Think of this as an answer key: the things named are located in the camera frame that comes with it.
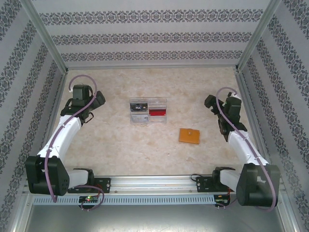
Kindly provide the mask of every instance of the red object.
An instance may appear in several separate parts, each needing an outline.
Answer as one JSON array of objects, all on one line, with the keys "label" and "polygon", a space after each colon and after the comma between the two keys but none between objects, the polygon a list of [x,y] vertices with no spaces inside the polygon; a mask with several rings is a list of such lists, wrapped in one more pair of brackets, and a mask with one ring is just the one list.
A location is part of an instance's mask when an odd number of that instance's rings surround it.
[{"label": "red object", "polygon": [[166,109],[158,109],[158,110],[151,110],[149,109],[150,116],[164,116],[166,115]]}]

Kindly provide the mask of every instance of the gray metal surface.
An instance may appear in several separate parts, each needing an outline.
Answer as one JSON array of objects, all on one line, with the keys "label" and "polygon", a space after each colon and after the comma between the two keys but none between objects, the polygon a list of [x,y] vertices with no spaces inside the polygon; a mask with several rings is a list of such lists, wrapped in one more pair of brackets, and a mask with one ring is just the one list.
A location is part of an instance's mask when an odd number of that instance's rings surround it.
[{"label": "gray metal surface", "polygon": [[212,205],[107,205],[91,212],[78,206],[34,205],[28,232],[281,232],[277,210],[262,212],[238,203]]}]

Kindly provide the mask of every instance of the enclosure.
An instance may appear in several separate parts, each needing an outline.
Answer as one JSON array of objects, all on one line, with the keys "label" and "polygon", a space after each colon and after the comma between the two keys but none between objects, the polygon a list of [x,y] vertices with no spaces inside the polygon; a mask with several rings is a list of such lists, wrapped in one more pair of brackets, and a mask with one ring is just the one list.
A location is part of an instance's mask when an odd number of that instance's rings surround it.
[{"label": "enclosure", "polygon": [[[1,231],[309,231],[307,0],[0,5]],[[111,178],[109,202],[95,217],[73,206],[74,194],[72,203],[55,205],[31,194],[24,166],[50,139],[79,74],[95,79],[106,103],[74,137],[64,164]],[[194,200],[201,195],[191,174],[242,168],[204,106],[224,86],[239,91],[241,122],[279,167],[271,213],[237,204],[217,211]],[[149,97],[167,99],[167,123],[131,124],[129,100]],[[180,128],[199,130],[200,143],[180,143]],[[191,203],[151,205],[148,198]]]}]

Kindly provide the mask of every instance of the cable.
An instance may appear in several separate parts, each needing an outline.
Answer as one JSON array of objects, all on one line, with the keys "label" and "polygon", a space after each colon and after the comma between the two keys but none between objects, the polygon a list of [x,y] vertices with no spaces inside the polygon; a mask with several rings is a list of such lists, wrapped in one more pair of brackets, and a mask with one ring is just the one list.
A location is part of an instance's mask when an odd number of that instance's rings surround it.
[{"label": "cable", "polygon": [[198,176],[200,176],[200,177],[203,177],[203,176],[200,175],[200,174],[192,174],[192,175],[191,175],[191,180],[193,180],[194,182],[196,182],[197,180],[196,180],[196,179],[194,180],[194,179],[192,178],[193,175],[198,175]]},{"label": "cable", "polygon": [[216,204],[223,207],[223,209],[225,210],[226,208],[231,207],[231,205],[233,205],[236,201],[237,201],[237,198],[235,198],[229,205],[224,205],[224,204],[217,203],[217,202],[216,202]]},{"label": "cable", "polygon": [[57,196],[54,195],[53,188],[52,188],[52,185],[51,185],[51,183],[50,183],[49,174],[48,174],[48,157],[49,157],[50,152],[52,151],[51,148],[53,147],[53,144],[54,144],[54,142],[55,142],[57,136],[59,135],[60,131],[65,127],[65,125],[66,125],[68,122],[70,122],[72,118],[74,118],[75,116],[77,116],[77,115],[78,115],[79,113],[81,113],[83,110],[87,109],[87,108],[92,104],[92,102],[95,100],[95,98],[96,98],[96,96],[97,96],[98,87],[97,87],[97,84],[96,84],[95,80],[94,80],[91,76],[88,76],[88,75],[85,75],[85,74],[77,75],[77,76],[75,76],[75,77],[72,78],[72,80],[71,80],[70,83],[69,83],[69,91],[71,91],[71,84],[72,84],[72,82],[73,82],[76,78],[82,77],[82,76],[89,78],[89,79],[93,82],[93,84],[94,84],[94,86],[95,86],[95,92],[94,92],[94,94],[93,94],[93,98],[90,100],[90,102],[89,102],[85,107],[83,107],[82,109],[80,109],[79,111],[77,111],[75,114],[73,114],[71,117],[69,117],[69,119],[67,119],[67,120],[61,125],[61,127],[59,127],[59,129],[56,131],[55,135],[53,136],[53,138],[52,138],[52,140],[51,140],[51,142],[50,142],[50,144],[49,144],[49,147],[48,147],[47,153],[46,153],[46,157],[45,157],[45,161],[44,161],[44,169],[45,169],[46,183],[47,183],[47,186],[48,186],[49,193],[50,193],[50,195],[51,195],[51,197],[52,197],[52,200],[53,200],[53,202],[55,202],[55,203],[57,202]]},{"label": "cable", "polygon": [[228,196],[227,200],[230,200],[231,199],[231,189],[230,188],[228,188],[227,196]]},{"label": "cable", "polygon": [[103,192],[103,190],[102,190],[101,188],[98,188],[98,187],[95,187],[95,186],[90,186],[90,185],[78,185],[78,186],[76,186],[76,188],[92,188],[92,189],[99,190],[99,194],[100,194],[100,192],[102,193],[102,199],[101,199],[101,201],[99,202],[99,204],[96,204],[96,205],[93,206],[91,209],[85,209],[85,208],[83,208],[83,204],[84,204],[85,202],[82,202],[82,204],[81,204],[81,209],[82,209],[82,211],[86,210],[87,212],[89,212],[89,211],[91,211],[91,210],[94,210],[94,209],[98,208],[98,207],[103,203],[103,201],[104,201],[104,192]]},{"label": "cable", "polygon": [[237,91],[234,90],[233,88],[230,88],[230,87],[222,87],[221,89],[218,90],[217,94],[216,94],[216,103],[217,103],[217,106],[218,106],[218,109],[220,111],[220,114],[222,115],[222,117],[228,122],[228,124],[231,125],[231,127],[240,135],[240,137],[246,141],[247,145],[249,146],[250,150],[252,151],[254,157],[256,158],[257,162],[259,163],[259,165],[261,166],[262,168],[262,171],[264,172],[265,176],[266,176],[266,179],[269,183],[269,186],[270,186],[270,190],[271,190],[271,194],[272,194],[272,203],[271,203],[271,206],[270,208],[268,208],[267,212],[270,212],[272,211],[274,208],[275,208],[275,205],[276,205],[276,192],[275,192],[275,188],[274,188],[274,185],[272,184],[271,182],[271,179],[265,169],[265,167],[263,166],[260,158],[258,157],[258,155],[256,154],[254,148],[252,147],[251,143],[247,140],[247,138],[234,126],[234,124],[225,116],[225,114],[223,113],[220,105],[219,105],[219,93],[224,90],[224,89],[229,89],[233,92],[235,92],[235,94],[237,94]]},{"label": "cable", "polygon": [[102,186],[101,186],[101,185],[99,185],[99,184],[97,184],[97,185],[96,185],[96,187],[98,187],[98,188],[102,189]]}]

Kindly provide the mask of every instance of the white wall panel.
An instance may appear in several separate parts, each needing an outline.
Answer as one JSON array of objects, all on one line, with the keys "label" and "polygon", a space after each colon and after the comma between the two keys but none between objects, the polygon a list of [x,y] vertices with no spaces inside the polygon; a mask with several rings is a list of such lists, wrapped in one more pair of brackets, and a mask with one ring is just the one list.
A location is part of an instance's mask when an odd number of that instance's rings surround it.
[{"label": "white wall panel", "polygon": [[0,231],[21,196],[25,160],[41,148],[62,73],[18,0],[0,0]]},{"label": "white wall panel", "polygon": [[[147,52],[213,51],[217,55],[199,58],[203,59],[204,65],[213,64],[211,59],[215,59],[218,65],[236,65],[240,56],[222,57],[220,52],[243,52],[269,0],[35,0],[33,3],[69,68],[104,68],[107,64],[103,59],[75,57],[88,57],[93,52],[130,51],[142,52],[143,56]],[[140,38],[132,39],[135,33]],[[178,36],[170,36],[177,34],[193,37],[196,33],[206,35],[205,39],[179,40]],[[242,33],[245,36],[230,39],[233,34]],[[151,38],[142,39],[145,34]],[[117,36],[125,39],[114,42],[113,38]],[[114,59],[112,66],[123,65],[122,60]],[[136,66],[145,65],[143,59],[132,61]],[[187,65],[196,63],[194,56],[185,62]],[[153,64],[167,65],[163,60]]]},{"label": "white wall panel", "polygon": [[243,70],[272,164],[309,231],[309,5],[283,0]]}]

